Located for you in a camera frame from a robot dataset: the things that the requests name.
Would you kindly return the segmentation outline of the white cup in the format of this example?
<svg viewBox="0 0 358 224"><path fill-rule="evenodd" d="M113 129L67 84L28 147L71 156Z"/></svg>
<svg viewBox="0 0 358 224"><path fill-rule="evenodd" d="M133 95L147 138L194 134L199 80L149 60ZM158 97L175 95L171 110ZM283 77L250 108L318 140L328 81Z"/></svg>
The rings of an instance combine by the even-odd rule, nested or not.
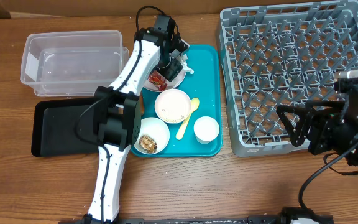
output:
<svg viewBox="0 0 358 224"><path fill-rule="evenodd" d="M209 116L202 116L195 121L194 133L201 144L208 144L216 139L220 132L218 122Z"/></svg>

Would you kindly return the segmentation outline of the brown food chunk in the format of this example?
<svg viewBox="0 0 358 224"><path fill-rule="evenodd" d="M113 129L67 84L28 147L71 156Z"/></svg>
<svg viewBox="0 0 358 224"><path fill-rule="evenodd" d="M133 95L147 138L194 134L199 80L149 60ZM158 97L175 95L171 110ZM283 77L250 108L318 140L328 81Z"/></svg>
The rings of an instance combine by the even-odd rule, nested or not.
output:
<svg viewBox="0 0 358 224"><path fill-rule="evenodd" d="M139 145L147 154L153 154L157 151L157 143L146 134L139 138Z"/></svg>

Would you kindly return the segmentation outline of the pink rice bowl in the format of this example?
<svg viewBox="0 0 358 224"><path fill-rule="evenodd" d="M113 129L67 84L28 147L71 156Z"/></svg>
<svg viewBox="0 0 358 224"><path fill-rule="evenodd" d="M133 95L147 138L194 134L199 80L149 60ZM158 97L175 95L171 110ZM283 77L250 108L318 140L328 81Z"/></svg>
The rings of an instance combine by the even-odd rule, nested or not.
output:
<svg viewBox="0 0 358 224"><path fill-rule="evenodd" d="M165 90L155 100L157 116L168 124L178 124L184 121L188 117L190 110L190 97L182 90Z"/></svg>

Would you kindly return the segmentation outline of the small white bowl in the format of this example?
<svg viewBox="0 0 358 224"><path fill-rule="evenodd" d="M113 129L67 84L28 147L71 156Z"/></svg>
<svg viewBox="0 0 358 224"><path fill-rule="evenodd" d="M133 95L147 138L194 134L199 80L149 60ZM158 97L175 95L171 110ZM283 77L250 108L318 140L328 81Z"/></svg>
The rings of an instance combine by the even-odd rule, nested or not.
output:
<svg viewBox="0 0 358 224"><path fill-rule="evenodd" d="M148 135L157 143L157 151L153 154L147 154L139 145L139 138L142 135ZM133 148L143 155L154 155L162 152L170 140L170 131L166 123L158 118L144 118L141 121L140 134Z"/></svg>

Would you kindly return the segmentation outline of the red snack wrapper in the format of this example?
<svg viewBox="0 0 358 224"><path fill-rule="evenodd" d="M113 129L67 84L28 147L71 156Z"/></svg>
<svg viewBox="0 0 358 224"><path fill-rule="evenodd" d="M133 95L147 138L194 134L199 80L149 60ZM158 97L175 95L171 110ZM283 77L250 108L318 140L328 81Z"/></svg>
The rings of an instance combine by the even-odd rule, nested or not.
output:
<svg viewBox="0 0 358 224"><path fill-rule="evenodd" d="M164 91L167 87L166 79L156 70L149 75L148 81L153 84L158 91Z"/></svg>

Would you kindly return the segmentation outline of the carrot piece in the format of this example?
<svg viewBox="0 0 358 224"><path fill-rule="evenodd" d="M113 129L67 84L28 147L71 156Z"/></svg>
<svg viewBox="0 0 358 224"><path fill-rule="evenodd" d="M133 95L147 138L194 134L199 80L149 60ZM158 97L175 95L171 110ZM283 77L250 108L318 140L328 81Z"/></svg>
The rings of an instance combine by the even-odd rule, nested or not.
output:
<svg viewBox="0 0 358 224"><path fill-rule="evenodd" d="M144 97L142 94L139 95L139 101L140 101L141 115L143 116L145 113L145 105L144 105Z"/></svg>

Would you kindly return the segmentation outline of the white napkin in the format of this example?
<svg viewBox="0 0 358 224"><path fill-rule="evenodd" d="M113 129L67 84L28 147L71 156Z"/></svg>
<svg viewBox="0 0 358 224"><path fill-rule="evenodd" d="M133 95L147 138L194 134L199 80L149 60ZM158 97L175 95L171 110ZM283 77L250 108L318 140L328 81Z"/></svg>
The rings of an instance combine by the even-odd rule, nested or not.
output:
<svg viewBox="0 0 358 224"><path fill-rule="evenodd" d="M180 63L183 66L183 70L190 74L194 74L194 70L188 66L187 60L188 60L187 54L182 55L180 58Z"/></svg>

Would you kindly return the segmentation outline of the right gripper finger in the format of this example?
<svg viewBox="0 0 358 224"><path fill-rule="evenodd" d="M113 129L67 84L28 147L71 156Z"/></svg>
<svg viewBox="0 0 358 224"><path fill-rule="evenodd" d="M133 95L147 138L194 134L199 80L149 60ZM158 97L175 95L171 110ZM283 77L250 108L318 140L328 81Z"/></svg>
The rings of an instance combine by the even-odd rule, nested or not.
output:
<svg viewBox="0 0 358 224"><path fill-rule="evenodd" d="M279 105L276 112L283 124L290 124L286 113L295 114L299 117L299 121L304 122L313 119L314 116L327 116L328 114L340 113L345 105L344 101L318 101L308 100L304 107Z"/></svg>
<svg viewBox="0 0 358 224"><path fill-rule="evenodd" d="M283 124L290 137L293 146L301 146L306 139L306 135L311 127L311 118L307 116L299 116L300 120L293 126L286 115L283 115Z"/></svg>

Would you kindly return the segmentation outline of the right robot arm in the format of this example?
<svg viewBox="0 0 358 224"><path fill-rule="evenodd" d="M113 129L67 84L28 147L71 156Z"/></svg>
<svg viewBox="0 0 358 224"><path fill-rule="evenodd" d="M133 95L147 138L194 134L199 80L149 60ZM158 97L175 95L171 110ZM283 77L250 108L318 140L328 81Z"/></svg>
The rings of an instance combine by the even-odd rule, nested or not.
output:
<svg viewBox="0 0 358 224"><path fill-rule="evenodd" d="M298 147L309 140L308 152L318 155L330 150L345 153L358 140L358 105L345 101L307 101L304 107L277 106L277 114ZM347 164L358 166L358 146L345 156Z"/></svg>

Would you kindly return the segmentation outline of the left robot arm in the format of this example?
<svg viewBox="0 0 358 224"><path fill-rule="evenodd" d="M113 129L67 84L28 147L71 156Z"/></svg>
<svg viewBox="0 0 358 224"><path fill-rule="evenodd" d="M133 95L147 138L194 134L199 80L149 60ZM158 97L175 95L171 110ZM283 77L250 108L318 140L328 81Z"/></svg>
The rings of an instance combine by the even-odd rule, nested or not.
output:
<svg viewBox="0 0 358 224"><path fill-rule="evenodd" d="M176 78L183 69L177 58L188 48L176 22L160 14L152 27L137 28L134 50L121 74L107 88L97 88L97 100L89 109L93 111L99 168L93 202L82 223L117 220L125 160L140 133L141 90L153 71L168 81Z"/></svg>

